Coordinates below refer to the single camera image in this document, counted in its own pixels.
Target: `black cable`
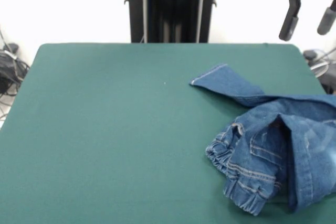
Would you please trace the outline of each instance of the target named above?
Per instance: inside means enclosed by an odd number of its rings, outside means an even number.
[[[29,69],[29,65],[24,61],[0,50],[0,93],[15,96]],[[9,91],[12,86],[15,86],[15,93]]]
[[[10,52],[13,52],[12,49],[11,49],[11,47],[6,43],[5,38],[4,38],[4,36],[3,36],[2,32],[1,32],[1,29],[0,29],[0,37],[1,37],[1,40],[3,41],[4,45],[6,46],[6,48],[8,48],[8,50]]]
[[[8,114],[3,114],[2,116],[0,116],[0,121],[3,121],[2,118],[5,118],[6,116],[8,116]]]
[[[320,57],[317,57],[315,60],[313,60],[312,62],[313,63],[315,63],[315,62],[317,62],[317,61],[319,61],[319,60],[321,60],[321,59],[323,59],[323,58],[325,58],[325,57],[327,57],[327,56],[330,56],[332,53],[334,53],[334,52],[336,52],[336,47],[335,48],[333,48],[331,51],[329,51],[329,52],[327,52],[326,54],[324,54],[324,55],[322,55],[322,56],[320,56]]]

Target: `green table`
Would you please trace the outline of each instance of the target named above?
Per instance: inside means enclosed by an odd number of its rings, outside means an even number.
[[[252,217],[223,196],[205,147],[246,109],[188,85],[223,62],[268,93],[323,93],[294,46],[42,46],[0,132],[0,223],[335,223],[335,197]]]

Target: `stitching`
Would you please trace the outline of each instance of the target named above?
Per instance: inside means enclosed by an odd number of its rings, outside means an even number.
[[[250,187],[244,185],[244,184],[241,183],[240,181],[238,181],[238,184],[239,184],[243,189],[249,190],[249,191],[251,191],[251,192],[254,193],[254,194],[259,193],[262,197],[264,197],[264,198],[267,199],[267,196],[264,195],[260,190],[254,190],[253,188],[250,188]]]
[[[251,144],[251,148],[254,148],[254,149],[257,149],[257,150],[261,150],[261,151],[267,152],[268,154],[271,154],[271,155],[273,155],[273,156],[275,156],[275,157],[277,157],[277,158],[279,158],[279,159],[282,159],[282,157],[280,157],[279,155],[277,155],[277,154],[275,154],[275,153],[273,153],[273,152],[270,152],[270,151],[268,151],[268,150],[266,150],[266,149],[263,149],[263,148],[261,148],[261,147],[255,146],[255,145],[253,145],[253,144]]]
[[[239,98],[239,99],[247,99],[247,100],[257,100],[259,98],[262,98],[262,99],[266,99],[266,100],[270,100],[270,99],[279,99],[279,98],[282,98],[282,97],[275,97],[273,95],[266,95],[266,94],[256,94],[256,95],[250,95],[248,97],[245,97],[243,95],[237,95],[235,96],[235,98]]]
[[[263,180],[263,181],[268,182],[268,183],[274,183],[274,180],[271,180],[271,179],[266,179],[266,178],[261,178],[261,177],[258,177],[258,176],[248,175],[248,174],[245,174],[245,173],[243,173],[243,172],[241,172],[241,171],[239,171],[239,172],[240,172],[243,176],[245,176],[245,177],[255,178],[255,179],[258,179],[258,180]]]
[[[258,133],[254,134],[254,135],[251,137],[250,145],[252,145],[252,144],[255,142],[255,138],[256,138],[257,135],[258,135]]]
[[[208,76],[209,74],[212,74],[213,72],[215,72],[215,71],[217,71],[218,69],[221,69],[221,68],[223,68],[223,67],[225,67],[225,66],[227,66],[227,64],[219,65],[219,66],[215,67],[214,69],[212,69],[210,72],[205,73],[204,75],[195,78],[194,80],[192,80],[191,85],[194,85],[195,81],[198,81],[199,79],[201,79],[201,78],[203,78],[203,77],[206,77],[206,76]]]
[[[230,175],[227,175],[228,178],[231,178],[231,179],[238,179],[239,177],[238,176],[230,176]]]
[[[230,168],[231,169],[235,169],[235,170],[237,170],[237,171],[239,171],[239,172],[241,172],[241,173],[243,173],[243,174],[253,174],[253,175],[255,175],[255,176],[262,176],[262,177],[265,177],[265,181],[272,181],[272,182],[274,182],[275,180],[276,180],[276,177],[273,177],[273,176],[270,176],[270,175],[267,175],[267,174],[263,174],[263,173],[257,173],[257,172],[253,172],[253,171],[251,171],[251,170],[247,170],[247,169],[245,169],[245,168],[242,168],[241,166],[239,166],[239,165],[236,165],[236,164],[232,164],[230,161],[228,161],[227,162],[227,166],[229,167],[229,166],[231,166]]]
[[[272,163],[272,164],[275,164],[275,165],[278,166],[278,167],[283,167],[279,162],[277,162],[277,160],[271,160],[271,158],[266,158],[266,157],[263,157],[262,155],[257,154],[256,152],[254,152],[254,149],[253,149],[253,148],[250,148],[250,153],[251,153],[252,155],[255,155],[255,156],[257,156],[257,157],[260,157],[260,158],[262,158],[262,159],[265,159],[265,160],[267,160],[268,162],[270,162],[270,163]]]
[[[322,123],[334,123],[336,124],[336,120],[326,120],[326,121],[323,121]]]
[[[231,129],[231,126],[229,126],[225,132],[223,132],[221,135],[219,135],[221,141],[223,140],[224,136],[226,136],[227,132],[228,132],[230,129]]]
[[[226,141],[226,140],[225,140],[225,141],[221,141],[221,140],[214,139],[214,140],[213,140],[213,143],[223,144],[223,145],[226,144],[226,145],[228,145],[228,146],[230,145],[229,142]]]
[[[229,160],[227,161],[227,165],[226,165],[226,173],[228,173],[227,171],[229,170],[229,165],[231,164],[231,158],[232,158],[233,154],[235,153],[235,150],[236,150],[236,149],[233,148],[233,151],[232,151],[232,153],[231,153],[231,156],[230,156]]]
[[[237,120],[238,120],[240,117],[241,117],[241,115],[236,117],[236,119],[235,119],[235,123],[237,123]]]

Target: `blue denim jeans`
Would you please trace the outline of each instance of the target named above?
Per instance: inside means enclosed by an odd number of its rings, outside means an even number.
[[[256,216],[285,184],[293,211],[336,192],[336,96],[266,95],[228,65],[191,85],[251,107],[206,149],[227,176],[224,194],[238,207]]]

